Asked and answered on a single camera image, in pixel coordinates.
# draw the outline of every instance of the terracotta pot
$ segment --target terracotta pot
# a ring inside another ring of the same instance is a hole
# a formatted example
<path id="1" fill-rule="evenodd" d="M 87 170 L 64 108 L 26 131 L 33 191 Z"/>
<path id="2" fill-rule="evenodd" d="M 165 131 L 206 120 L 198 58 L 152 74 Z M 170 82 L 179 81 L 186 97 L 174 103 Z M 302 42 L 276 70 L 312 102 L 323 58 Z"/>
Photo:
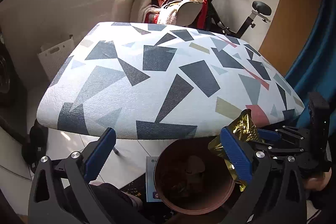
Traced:
<path id="1" fill-rule="evenodd" d="M 174 211 L 201 215 L 221 206 L 231 195 L 235 183 L 226 167 L 225 161 L 208 150 L 211 138 L 177 140 L 169 145 L 157 160 L 154 170 L 154 184 L 159 198 Z M 203 190 L 188 197 L 172 198 L 171 185 L 185 182 L 179 167 L 195 155 L 204 162 Z"/>

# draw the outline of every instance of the robotic arm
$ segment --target robotic arm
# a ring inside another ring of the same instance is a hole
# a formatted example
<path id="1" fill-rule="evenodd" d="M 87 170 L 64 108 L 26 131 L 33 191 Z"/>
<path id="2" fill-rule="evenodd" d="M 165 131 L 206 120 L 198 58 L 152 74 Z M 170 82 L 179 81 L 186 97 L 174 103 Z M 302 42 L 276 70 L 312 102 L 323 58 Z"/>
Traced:
<path id="1" fill-rule="evenodd" d="M 318 93 L 310 94 L 311 130 L 283 126 L 275 131 L 258 130 L 266 142 L 242 142 L 227 127 L 220 133 L 223 148 L 240 180 L 248 186 L 222 224 L 306 223 L 303 179 L 328 172 L 329 106 Z M 90 224 L 111 224 L 88 186 L 95 180 L 116 143 L 108 128 L 95 142 L 68 158 L 41 158 L 31 187 L 28 218 L 32 224 L 82 223 L 64 195 L 61 178 L 67 178 Z"/>

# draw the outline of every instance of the geometric pattern cover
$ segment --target geometric pattern cover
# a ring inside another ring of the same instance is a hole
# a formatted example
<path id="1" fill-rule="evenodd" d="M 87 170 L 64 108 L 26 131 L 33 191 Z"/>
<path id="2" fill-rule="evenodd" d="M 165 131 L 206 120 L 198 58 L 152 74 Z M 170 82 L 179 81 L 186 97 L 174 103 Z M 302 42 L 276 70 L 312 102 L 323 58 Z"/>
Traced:
<path id="1" fill-rule="evenodd" d="M 122 139 L 218 135 L 250 108 L 257 127 L 304 105 L 247 42 L 172 25 L 101 22 L 44 94 L 38 121 L 62 131 Z"/>

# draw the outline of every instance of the chair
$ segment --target chair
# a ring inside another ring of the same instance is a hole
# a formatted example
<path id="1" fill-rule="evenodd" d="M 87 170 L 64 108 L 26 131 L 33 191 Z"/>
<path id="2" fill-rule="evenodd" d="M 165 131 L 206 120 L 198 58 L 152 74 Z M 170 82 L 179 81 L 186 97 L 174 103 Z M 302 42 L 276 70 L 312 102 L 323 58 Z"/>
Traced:
<path id="1" fill-rule="evenodd" d="M 142 23 L 142 21 L 138 18 L 139 10 L 144 9 L 148 3 L 150 3 L 150 0 L 134 0 L 130 15 L 130 22 Z M 183 27 L 192 24 L 201 11 L 202 6 L 203 4 L 197 1 L 183 3 L 176 13 L 176 25 Z"/>

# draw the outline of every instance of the gold foil wrapper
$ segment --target gold foil wrapper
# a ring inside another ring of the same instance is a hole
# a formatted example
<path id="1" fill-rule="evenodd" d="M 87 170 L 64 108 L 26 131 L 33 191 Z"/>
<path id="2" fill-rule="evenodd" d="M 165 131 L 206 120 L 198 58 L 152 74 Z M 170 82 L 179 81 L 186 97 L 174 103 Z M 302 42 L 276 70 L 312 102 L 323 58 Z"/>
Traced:
<path id="1" fill-rule="evenodd" d="M 240 113 L 239 117 L 227 126 L 227 129 L 231 133 L 236 135 L 236 137 L 240 141 L 243 141 L 243 142 L 247 142 L 250 140 L 262 141 L 259 138 L 259 134 L 258 134 L 256 126 L 252 122 L 250 109 L 243 110 Z M 208 149 L 215 155 L 225 160 L 226 167 L 228 168 L 233 180 L 236 183 L 240 184 L 240 191 L 244 191 L 244 189 L 247 186 L 247 183 L 238 178 L 234 165 L 230 162 L 228 156 L 226 155 L 224 151 L 220 136 L 217 136 L 209 143 Z"/>
<path id="2" fill-rule="evenodd" d="M 257 127 L 251 119 L 251 109 L 244 109 L 239 117 L 227 126 L 227 129 L 236 135 L 240 141 L 261 141 Z"/>

